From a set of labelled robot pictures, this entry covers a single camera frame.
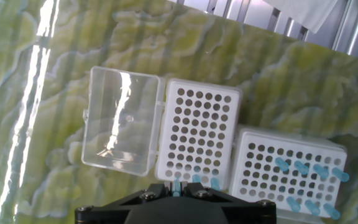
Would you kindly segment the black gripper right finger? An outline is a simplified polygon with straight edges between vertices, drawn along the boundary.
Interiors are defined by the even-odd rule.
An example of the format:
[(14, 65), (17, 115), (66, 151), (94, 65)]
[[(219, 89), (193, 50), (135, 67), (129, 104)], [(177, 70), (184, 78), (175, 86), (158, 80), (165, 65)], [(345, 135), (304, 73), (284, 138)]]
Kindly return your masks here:
[(247, 202), (199, 182), (184, 187), (183, 196), (193, 200), (187, 207), (207, 223), (277, 223), (277, 206), (269, 200)]

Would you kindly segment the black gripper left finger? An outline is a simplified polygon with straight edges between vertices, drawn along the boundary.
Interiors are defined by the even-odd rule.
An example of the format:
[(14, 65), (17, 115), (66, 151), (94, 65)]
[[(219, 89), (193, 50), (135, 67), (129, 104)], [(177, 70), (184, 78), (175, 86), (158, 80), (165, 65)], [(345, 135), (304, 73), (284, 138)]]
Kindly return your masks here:
[(100, 207), (84, 205), (75, 209), (75, 224), (125, 223), (130, 212), (148, 202), (168, 197), (169, 188), (164, 184), (151, 184), (114, 202)]

